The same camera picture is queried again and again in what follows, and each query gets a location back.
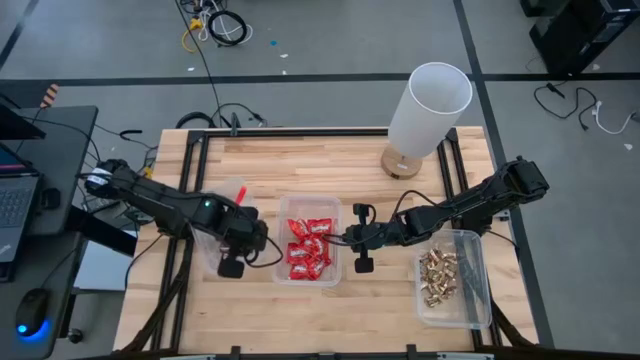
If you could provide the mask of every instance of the blue light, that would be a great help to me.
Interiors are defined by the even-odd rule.
[[[20,335],[19,336],[20,341],[26,342],[26,343],[39,343],[39,342],[46,341],[47,338],[49,337],[50,330],[51,330],[51,324],[49,323],[49,320],[45,320],[42,323],[42,326],[40,326],[40,329],[38,329],[38,331],[36,331],[33,335],[31,336]]]

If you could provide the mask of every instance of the red candy wrapper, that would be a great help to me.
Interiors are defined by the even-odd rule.
[[[287,264],[306,265],[306,261],[311,256],[309,250],[301,244],[289,243],[287,245]]]
[[[289,229],[291,229],[291,232],[298,238],[298,240],[304,241],[307,236],[309,236],[309,228],[304,220],[289,219],[287,221],[289,222]]]
[[[309,274],[309,279],[318,280],[322,275],[322,271],[327,266],[322,259],[311,258],[307,261],[307,269]]]
[[[309,267],[306,264],[294,265],[289,272],[291,280],[306,280],[309,278]]]
[[[312,234],[331,234],[331,219],[310,219],[307,220],[307,228]]]

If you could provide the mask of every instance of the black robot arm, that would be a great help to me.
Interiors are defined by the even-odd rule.
[[[367,224],[369,206],[356,204],[354,213],[359,215],[360,224],[349,226],[342,238],[346,244],[353,243],[354,252],[360,252],[356,272],[372,272],[373,259],[368,257],[368,250],[393,245],[411,246],[429,240],[451,220],[459,229],[482,235],[490,228],[495,214],[538,200],[548,189],[549,184],[536,164],[518,157],[479,185],[435,206],[417,206],[397,212],[388,223]]]
[[[214,236],[225,245],[220,276],[241,278],[244,263],[237,257],[265,249],[268,229],[256,208],[213,193],[183,193],[138,175],[124,160],[100,162],[85,187],[96,197],[123,200],[153,216],[162,234],[188,238],[194,228]]]

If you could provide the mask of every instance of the wooden table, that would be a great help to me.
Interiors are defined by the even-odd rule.
[[[178,186],[187,132],[163,132],[154,180]],[[481,127],[459,127],[458,134],[469,185],[474,186],[494,172],[484,132]],[[336,196],[342,201],[345,225],[357,223],[351,210],[356,202],[375,205],[379,219],[384,219],[405,190],[444,199],[435,153],[424,159],[415,178],[394,180],[380,167],[386,144],[384,136],[215,138],[208,148],[203,189],[214,189],[232,176],[244,178],[272,237],[277,236],[283,195]],[[453,157],[447,151],[457,192]],[[192,169],[198,162],[198,151],[195,154]],[[401,209],[422,201],[408,196]],[[508,223],[494,222],[493,230],[511,237]],[[136,253],[156,236],[153,226],[145,227]],[[537,341],[513,246],[491,234],[482,239],[495,301],[526,338]],[[131,341],[157,303],[167,244],[167,239],[158,242],[131,271],[116,349]],[[176,269],[181,249],[178,254]],[[375,271],[356,274],[356,254],[342,249],[341,282],[333,288],[313,288],[275,284],[269,268],[247,268],[241,280],[221,279],[206,272],[196,250],[180,353],[229,353],[232,345],[241,346],[242,353],[404,352],[407,344],[416,344],[418,351],[473,349],[468,330],[429,327],[417,319],[411,248],[385,248],[371,254]],[[267,251],[262,259],[272,256]],[[172,312],[165,317],[164,347],[169,343]],[[488,331],[483,331],[483,337],[490,344]]]

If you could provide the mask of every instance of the white lamp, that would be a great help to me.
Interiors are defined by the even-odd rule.
[[[469,106],[467,76],[449,64],[428,63],[413,71],[389,126],[382,168],[396,179],[409,179]]]

